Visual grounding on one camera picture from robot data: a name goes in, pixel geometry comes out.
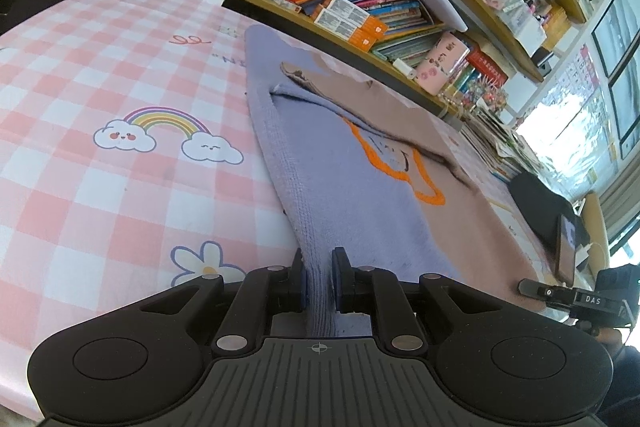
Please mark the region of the person's right hand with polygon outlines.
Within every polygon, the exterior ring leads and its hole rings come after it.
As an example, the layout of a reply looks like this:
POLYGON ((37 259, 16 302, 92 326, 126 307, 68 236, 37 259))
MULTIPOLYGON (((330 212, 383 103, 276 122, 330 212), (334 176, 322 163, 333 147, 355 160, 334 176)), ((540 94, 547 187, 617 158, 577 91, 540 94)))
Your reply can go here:
POLYGON ((618 329, 600 329, 597 340, 608 350, 617 351, 623 346, 623 335, 618 329))

